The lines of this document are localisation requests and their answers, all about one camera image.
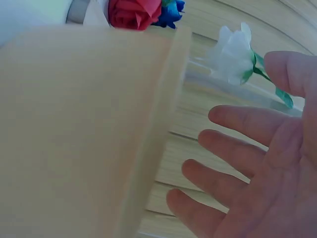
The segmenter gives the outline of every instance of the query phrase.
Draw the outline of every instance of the skin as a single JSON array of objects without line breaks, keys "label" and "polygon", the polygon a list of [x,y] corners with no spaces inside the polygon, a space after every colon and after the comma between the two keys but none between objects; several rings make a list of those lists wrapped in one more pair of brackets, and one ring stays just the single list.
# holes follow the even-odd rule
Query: skin
[{"label": "skin", "polygon": [[195,160],[184,176],[229,208],[227,214],[180,190],[167,195],[170,210],[199,238],[317,237],[317,57],[271,52],[265,69],[273,83],[306,99],[301,118],[259,108],[217,106],[211,122],[236,130],[267,151],[214,130],[199,143],[249,177],[212,170]]}]

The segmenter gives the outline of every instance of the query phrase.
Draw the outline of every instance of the red flower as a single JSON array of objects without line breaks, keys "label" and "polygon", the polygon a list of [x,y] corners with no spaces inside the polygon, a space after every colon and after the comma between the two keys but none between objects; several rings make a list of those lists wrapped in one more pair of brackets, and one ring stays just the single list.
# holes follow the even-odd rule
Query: red flower
[{"label": "red flower", "polygon": [[144,31],[160,14],[161,0],[110,0],[108,5],[113,27]]}]

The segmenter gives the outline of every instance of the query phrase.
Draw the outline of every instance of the artificial flower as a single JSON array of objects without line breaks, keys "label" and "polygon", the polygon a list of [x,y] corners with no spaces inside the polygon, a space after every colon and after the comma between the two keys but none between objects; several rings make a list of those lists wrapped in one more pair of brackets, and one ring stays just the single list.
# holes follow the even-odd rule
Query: artificial flower
[{"label": "artificial flower", "polygon": [[166,27],[175,29],[174,22],[182,18],[180,12],[183,12],[185,2],[180,0],[163,0],[161,16],[158,17],[158,22],[153,23],[155,26]]},{"label": "artificial flower", "polygon": [[161,15],[161,0],[110,0],[108,20],[113,27],[144,31]]},{"label": "artificial flower", "polygon": [[[218,43],[207,56],[207,66],[211,69],[211,76],[241,85],[256,73],[271,82],[264,69],[264,59],[250,46],[251,39],[251,29],[244,22],[241,23],[241,31],[231,32],[228,27],[223,26]],[[276,88],[275,94],[289,108],[293,108],[293,100],[289,94],[279,88]]]}]

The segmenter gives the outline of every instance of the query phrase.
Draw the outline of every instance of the white rose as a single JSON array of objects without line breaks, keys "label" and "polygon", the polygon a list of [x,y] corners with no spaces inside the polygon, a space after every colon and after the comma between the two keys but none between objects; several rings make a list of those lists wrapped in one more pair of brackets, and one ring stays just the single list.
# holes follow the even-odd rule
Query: white rose
[{"label": "white rose", "polygon": [[241,31],[235,32],[223,26],[218,43],[208,53],[211,76],[231,84],[245,83],[252,75],[255,63],[250,42],[251,30],[246,23],[241,23]]}]

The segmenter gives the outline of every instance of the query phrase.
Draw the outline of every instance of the blue rose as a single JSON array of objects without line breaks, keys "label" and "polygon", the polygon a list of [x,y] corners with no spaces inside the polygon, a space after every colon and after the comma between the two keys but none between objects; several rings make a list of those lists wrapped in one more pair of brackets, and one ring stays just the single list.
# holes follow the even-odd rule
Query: blue rose
[{"label": "blue rose", "polygon": [[158,17],[158,22],[152,25],[166,27],[175,29],[175,21],[179,21],[182,18],[180,12],[183,12],[185,2],[180,0],[169,0],[168,3],[164,4],[162,2],[161,15]]}]

